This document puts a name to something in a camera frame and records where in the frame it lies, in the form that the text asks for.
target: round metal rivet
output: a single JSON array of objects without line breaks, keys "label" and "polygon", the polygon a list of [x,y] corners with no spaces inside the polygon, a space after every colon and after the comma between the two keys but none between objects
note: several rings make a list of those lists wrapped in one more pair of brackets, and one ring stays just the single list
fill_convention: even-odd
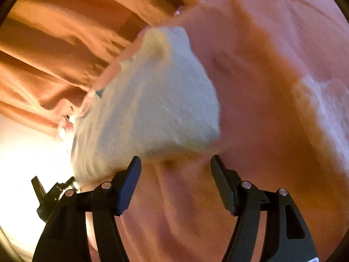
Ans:
[{"label": "round metal rivet", "polygon": [[248,181],[244,181],[242,183],[242,187],[246,188],[246,189],[250,189],[252,187],[252,184],[250,182],[248,182]]},{"label": "round metal rivet", "polygon": [[288,194],[287,190],[286,190],[286,189],[283,189],[283,188],[281,188],[281,189],[279,190],[279,193],[280,193],[282,196],[286,196],[286,195]]},{"label": "round metal rivet", "polygon": [[74,190],[73,189],[69,189],[64,193],[65,196],[70,197],[72,195],[74,195]]},{"label": "round metal rivet", "polygon": [[102,184],[102,188],[103,189],[109,189],[111,187],[111,183],[110,182],[104,182],[103,184]]}]

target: silver screw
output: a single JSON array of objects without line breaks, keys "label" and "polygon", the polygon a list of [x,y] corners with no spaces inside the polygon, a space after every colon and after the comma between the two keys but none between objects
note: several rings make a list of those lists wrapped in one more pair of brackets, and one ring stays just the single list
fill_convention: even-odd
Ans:
[{"label": "silver screw", "polygon": [[252,184],[250,182],[248,182],[248,181],[244,181],[242,183],[242,187],[246,188],[246,189],[250,189],[252,187]]},{"label": "silver screw", "polygon": [[288,194],[287,190],[286,190],[286,189],[283,189],[283,188],[281,188],[281,189],[279,190],[279,193],[280,193],[282,196],[286,196],[286,195]]},{"label": "silver screw", "polygon": [[73,189],[69,189],[64,193],[65,196],[70,197],[72,195],[74,195],[74,190]]},{"label": "silver screw", "polygon": [[111,187],[111,183],[110,183],[109,181],[104,182],[104,183],[102,184],[102,188],[103,188],[103,189],[109,189],[110,187]]}]

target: orange fabric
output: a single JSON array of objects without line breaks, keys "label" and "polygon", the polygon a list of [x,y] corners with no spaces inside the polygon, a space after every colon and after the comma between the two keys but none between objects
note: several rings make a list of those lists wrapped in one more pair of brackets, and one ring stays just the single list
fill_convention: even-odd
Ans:
[{"label": "orange fabric", "polygon": [[18,0],[0,28],[0,113],[56,135],[143,28],[197,1]]},{"label": "orange fabric", "polygon": [[165,25],[186,29],[212,80],[222,137],[200,155],[143,165],[130,208],[116,218],[130,261],[221,261],[235,218],[210,174],[215,153],[261,189],[286,188],[326,259],[348,228],[341,205],[348,190],[345,182],[333,188],[325,176],[291,91],[304,76],[349,85],[349,25],[339,8],[333,0],[208,0]]}]

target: cloth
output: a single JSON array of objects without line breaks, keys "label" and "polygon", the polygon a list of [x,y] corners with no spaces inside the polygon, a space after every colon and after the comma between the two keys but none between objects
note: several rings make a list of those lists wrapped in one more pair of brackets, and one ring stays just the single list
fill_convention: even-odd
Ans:
[{"label": "cloth", "polygon": [[18,0],[0,28],[0,113],[55,136],[148,25],[200,0]]},{"label": "cloth", "polygon": [[[217,92],[221,137],[199,155],[143,164],[129,209],[116,217],[130,261],[222,260],[236,220],[210,174],[214,154],[258,188],[286,188],[325,261],[349,226],[348,166],[323,160],[324,150],[327,158],[336,150],[328,149],[334,141],[326,131],[333,118],[320,126],[325,122],[317,110],[326,99],[323,107],[335,109],[333,117],[341,115],[337,120],[347,125],[341,117],[347,109],[349,25],[335,2],[207,0],[163,25],[186,30]],[[137,48],[136,41],[126,51]],[[96,178],[83,190],[108,179]],[[87,222],[96,249],[90,214]],[[259,261],[265,222],[262,215],[253,261]]]},{"label": "cloth", "polygon": [[203,151],[219,138],[219,104],[183,28],[150,29],[139,52],[75,120],[71,162],[85,186],[142,162]]}]

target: white cloth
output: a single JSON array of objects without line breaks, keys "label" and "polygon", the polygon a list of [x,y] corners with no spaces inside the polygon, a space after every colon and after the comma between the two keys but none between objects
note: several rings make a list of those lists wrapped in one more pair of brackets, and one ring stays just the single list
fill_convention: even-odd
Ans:
[{"label": "white cloth", "polygon": [[86,184],[142,160],[205,149],[219,137],[216,91],[183,28],[150,29],[141,49],[76,119],[71,162]]}]

